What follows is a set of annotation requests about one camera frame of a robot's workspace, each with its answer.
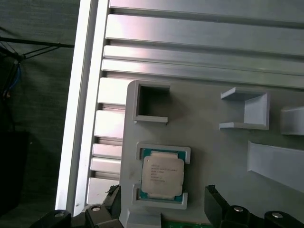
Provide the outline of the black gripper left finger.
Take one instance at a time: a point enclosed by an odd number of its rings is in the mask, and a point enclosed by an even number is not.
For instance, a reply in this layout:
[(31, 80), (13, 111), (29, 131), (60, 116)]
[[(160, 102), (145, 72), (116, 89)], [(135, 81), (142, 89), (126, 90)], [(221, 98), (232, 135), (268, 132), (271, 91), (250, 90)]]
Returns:
[(72, 216), (67, 210), (53, 210), (32, 224), (33, 228), (120, 228), (121, 186), (113, 185), (102, 204), (84, 207)]

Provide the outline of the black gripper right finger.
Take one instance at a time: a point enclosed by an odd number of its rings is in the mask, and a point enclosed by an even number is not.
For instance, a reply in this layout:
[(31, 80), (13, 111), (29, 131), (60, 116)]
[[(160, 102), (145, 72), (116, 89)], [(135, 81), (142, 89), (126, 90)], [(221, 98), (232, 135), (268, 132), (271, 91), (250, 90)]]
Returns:
[(229, 205), (215, 185), (205, 187), (204, 212), (215, 228), (288, 228), (290, 216), (268, 211), (260, 218), (239, 205)]

